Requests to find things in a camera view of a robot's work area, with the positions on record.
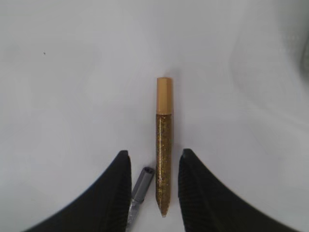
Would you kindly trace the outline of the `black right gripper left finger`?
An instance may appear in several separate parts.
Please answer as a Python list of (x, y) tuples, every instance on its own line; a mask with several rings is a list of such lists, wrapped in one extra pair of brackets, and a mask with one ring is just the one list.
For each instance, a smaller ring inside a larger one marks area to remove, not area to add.
[(124, 232), (131, 201), (131, 161), (121, 150), (77, 199), (30, 232)]

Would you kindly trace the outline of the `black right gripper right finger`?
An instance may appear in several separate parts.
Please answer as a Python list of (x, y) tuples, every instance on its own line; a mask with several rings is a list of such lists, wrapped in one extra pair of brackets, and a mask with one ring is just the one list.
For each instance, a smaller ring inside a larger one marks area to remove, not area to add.
[(178, 198), (187, 232), (292, 232), (227, 188), (186, 148), (179, 161)]

